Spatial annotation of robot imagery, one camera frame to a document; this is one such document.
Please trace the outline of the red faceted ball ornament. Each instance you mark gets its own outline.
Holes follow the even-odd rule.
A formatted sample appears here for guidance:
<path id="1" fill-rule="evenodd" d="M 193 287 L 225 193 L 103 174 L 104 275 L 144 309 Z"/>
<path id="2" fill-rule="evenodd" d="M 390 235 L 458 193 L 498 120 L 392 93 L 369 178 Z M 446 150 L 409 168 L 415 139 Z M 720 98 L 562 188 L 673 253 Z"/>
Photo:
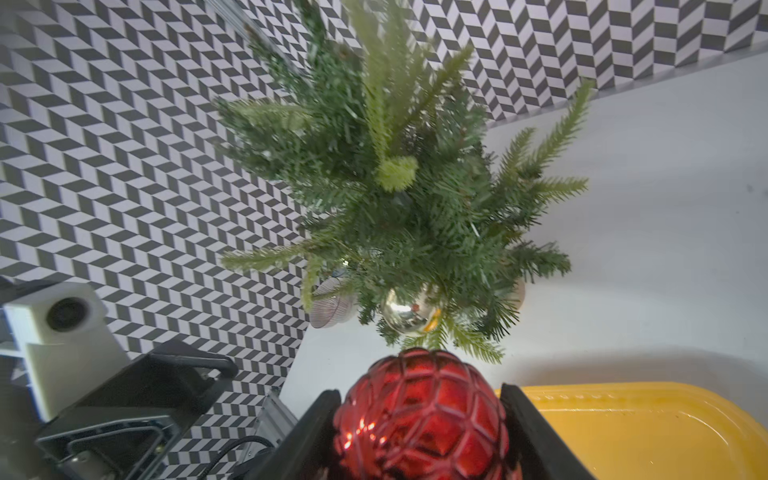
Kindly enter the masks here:
<path id="1" fill-rule="evenodd" d="M 375 362 L 333 418 L 331 479 L 520 479 L 505 409 L 480 372 L 442 350 Z"/>

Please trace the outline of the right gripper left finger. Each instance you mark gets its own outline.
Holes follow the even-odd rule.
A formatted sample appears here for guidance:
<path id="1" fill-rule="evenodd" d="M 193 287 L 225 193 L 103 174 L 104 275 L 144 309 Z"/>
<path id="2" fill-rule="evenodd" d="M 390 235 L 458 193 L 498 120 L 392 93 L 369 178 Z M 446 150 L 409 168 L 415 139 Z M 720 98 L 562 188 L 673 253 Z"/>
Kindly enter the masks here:
<path id="1" fill-rule="evenodd" d="M 239 460 L 241 479 L 331 479 L 336 461 L 333 417 L 341 405 L 337 390 L 322 392 L 296 417 L 275 392 L 268 394 L 253 433 L 270 442 L 252 443 Z"/>

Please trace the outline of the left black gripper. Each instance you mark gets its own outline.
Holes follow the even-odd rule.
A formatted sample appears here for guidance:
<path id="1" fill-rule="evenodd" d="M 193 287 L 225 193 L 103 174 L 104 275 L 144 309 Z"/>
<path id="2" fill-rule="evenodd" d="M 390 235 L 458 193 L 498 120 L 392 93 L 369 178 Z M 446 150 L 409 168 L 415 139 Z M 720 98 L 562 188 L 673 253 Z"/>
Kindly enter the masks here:
<path id="1" fill-rule="evenodd" d="M 76 457 L 104 479 L 152 479 L 164 458 L 232 385 L 229 357 L 170 340 L 133 360 L 48 422 L 35 439 L 70 479 L 85 479 Z"/>

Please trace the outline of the gold shiny ball ornament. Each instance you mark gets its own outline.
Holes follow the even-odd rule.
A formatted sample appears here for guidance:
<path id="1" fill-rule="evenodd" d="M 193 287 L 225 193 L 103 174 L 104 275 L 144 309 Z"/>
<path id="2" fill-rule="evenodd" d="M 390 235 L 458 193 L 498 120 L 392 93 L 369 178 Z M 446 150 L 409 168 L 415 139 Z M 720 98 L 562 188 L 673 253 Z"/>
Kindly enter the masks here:
<path id="1" fill-rule="evenodd" d="M 402 300 L 391 290 L 380 304 L 384 322 L 394 331 L 405 336 L 422 336 L 438 326 L 443 308 L 433 298 L 433 290 L 425 285 L 410 300 Z"/>

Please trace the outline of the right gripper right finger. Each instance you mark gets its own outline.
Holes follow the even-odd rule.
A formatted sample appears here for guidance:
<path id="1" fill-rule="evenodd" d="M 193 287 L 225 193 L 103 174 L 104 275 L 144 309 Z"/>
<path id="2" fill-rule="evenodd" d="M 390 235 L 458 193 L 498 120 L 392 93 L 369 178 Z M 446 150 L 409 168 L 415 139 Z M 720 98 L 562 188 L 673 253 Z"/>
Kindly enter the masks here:
<path id="1" fill-rule="evenodd" d="M 595 479 L 520 387 L 503 384 L 500 402 L 509 437 L 507 479 Z"/>

